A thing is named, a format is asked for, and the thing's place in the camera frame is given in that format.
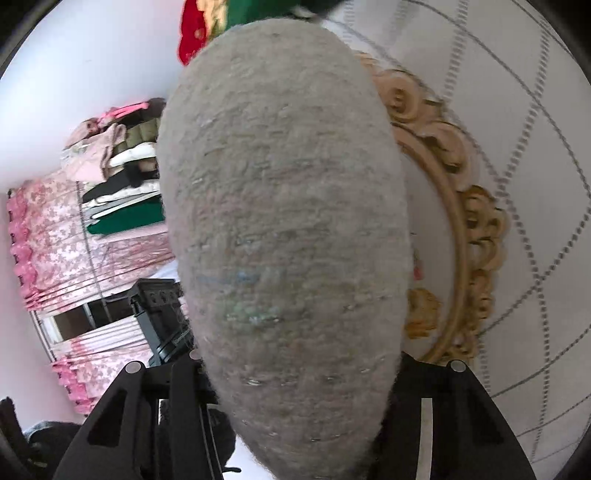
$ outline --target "pink curtain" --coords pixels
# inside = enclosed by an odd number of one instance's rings
[[[60,385],[74,402],[76,411],[88,415],[126,364],[148,365],[152,356],[134,317],[113,322],[72,340],[58,343],[59,358],[52,364]]]
[[[61,170],[14,190],[8,210],[14,271],[28,310],[65,312],[126,290],[174,258],[166,233],[110,244],[85,234],[77,185]]]

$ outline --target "folded clothes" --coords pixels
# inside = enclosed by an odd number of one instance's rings
[[[137,162],[128,162],[123,170],[99,183],[82,196],[82,202],[89,202],[103,195],[112,195],[127,187],[139,187],[146,180],[158,178],[158,171],[142,171]]]
[[[141,160],[142,158],[151,158],[156,156],[156,143],[143,142],[128,150],[124,150],[118,155],[111,157],[108,166],[110,168],[118,167],[124,163]]]
[[[99,132],[99,126],[96,123],[96,118],[89,118],[84,120],[78,125],[74,131],[70,134],[64,148],[70,148],[72,145],[77,144],[80,140],[96,135]]]
[[[113,155],[118,155],[125,150],[134,148],[140,143],[155,142],[158,138],[158,129],[160,127],[160,118],[153,118],[147,122],[136,125],[127,130],[125,139],[115,145]]]
[[[158,195],[159,192],[152,192],[152,193],[147,193],[147,194],[140,193],[138,195],[132,195],[130,197],[123,197],[118,200],[113,200],[112,202],[102,203],[101,205],[97,205],[97,206],[91,207],[91,208],[86,208],[86,205],[88,205],[88,204],[85,203],[83,205],[83,209],[82,209],[82,213],[84,215],[84,220],[91,220],[94,215],[98,215],[100,212],[104,212],[105,210],[117,207],[119,205],[125,205],[132,200],[136,200],[136,199],[144,200],[145,195],[150,195],[150,194]]]
[[[94,235],[110,235],[145,225],[164,221],[162,202],[159,196],[110,213],[86,229]]]
[[[136,125],[162,116],[166,106],[163,98],[151,98],[147,102],[135,103],[119,108],[111,108],[98,119],[100,127],[104,128],[112,122],[125,125],[128,129]]]
[[[122,208],[127,208],[131,205],[135,205],[136,203],[143,202],[144,200],[148,200],[152,197],[156,197],[160,195],[160,192],[151,192],[146,193],[145,195],[138,195],[137,198],[127,198],[124,199],[124,202],[120,205],[113,205],[110,208],[103,210],[102,212],[95,213],[90,219],[91,220],[98,220],[101,217],[109,215],[110,213],[116,212],[117,210],[121,210]]]
[[[125,127],[112,124],[105,132],[80,140],[61,152],[61,167],[72,181],[105,181],[113,146],[125,139]]]
[[[112,194],[112,195],[103,195],[98,197],[94,200],[89,202],[85,202],[83,205],[83,209],[88,209],[92,207],[96,207],[99,205],[104,205],[108,202],[113,202],[114,200],[119,200],[126,197],[131,197],[133,195],[139,195],[142,193],[149,193],[149,192],[159,192],[160,191],[160,181],[159,180],[147,180],[143,182],[142,185],[139,187],[127,187],[125,189],[121,189],[120,191]]]
[[[168,232],[168,227],[165,222],[153,223],[152,225],[139,226],[123,232],[112,233],[110,235],[103,235],[96,241],[100,244],[110,244],[120,240],[130,240],[132,238],[140,238],[142,236],[157,235],[158,233]]]

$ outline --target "dark fabric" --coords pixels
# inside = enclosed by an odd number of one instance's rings
[[[29,457],[30,449],[27,439],[22,434],[14,403],[10,398],[0,401],[0,431],[10,443],[14,453],[21,461],[25,461]]]
[[[162,111],[166,106],[166,102],[163,98],[151,98],[148,100],[148,104],[150,105],[148,108],[142,108],[135,112],[131,112],[129,115],[118,118],[117,123],[125,125],[127,129],[130,129],[136,125],[148,122],[153,118],[159,118],[162,116]]]
[[[160,128],[160,118],[153,118],[147,122],[136,125],[127,130],[125,140],[113,148],[113,156],[120,154],[125,150],[134,148],[140,143],[155,142],[158,138],[158,129]]]
[[[31,446],[36,480],[51,480],[62,457],[80,430],[76,423],[42,421],[24,435]]]
[[[139,187],[146,180],[157,179],[158,171],[141,171],[139,169],[140,161],[124,163],[123,170],[86,192],[82,196],[82,202],[86,203],[103,195],[111,195],[126,187]]]
[[[98,222],[89,225],[87,230],[94,235],[110,235],[163,220],[161,198],[157,196],[105,215]]]

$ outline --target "wool dryer ball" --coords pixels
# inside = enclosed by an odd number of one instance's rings
[[[182,72],[158,139],[191,325],[279,480],[357,476],[396,375],[411,269],[400,153],[335,35],[265,20]]]

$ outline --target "ornate gold frame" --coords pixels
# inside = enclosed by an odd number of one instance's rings
[[[470,361],[478,350],[480,323],[492,312],[493,275],[504,259],[505,212],[495,207],[489,192],[470,183],[475,152],[465,133],[444,120],[442,102],[429,98],[409,73],[381,70],[372,57],[359,57],[388,110],[398,145],[435,186],[454,236],[456,259],[449,314],[441,335],[421,360]],[[433,328],[426,322],[424,332],[417,334],[417,325],[407,325],[407,333],[428,336],[427,331]]]

